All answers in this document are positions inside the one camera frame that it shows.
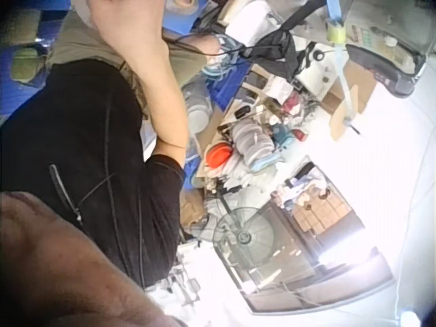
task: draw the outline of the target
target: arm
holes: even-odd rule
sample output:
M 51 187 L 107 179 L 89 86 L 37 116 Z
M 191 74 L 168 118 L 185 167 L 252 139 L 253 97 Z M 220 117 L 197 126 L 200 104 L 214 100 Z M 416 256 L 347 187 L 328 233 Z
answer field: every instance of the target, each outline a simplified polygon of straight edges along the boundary
M 2 277 L 30 317 L 50 327 L 178 326 L 36 197 L 2 193 L 0 217 Z
M 172 72 L 161 28 L 165 0 L 91 0 L 91 16 L 102 38 L 142 81 L 157 134 L 154 154 L 181 166 L 189 138 L 185 100 Z

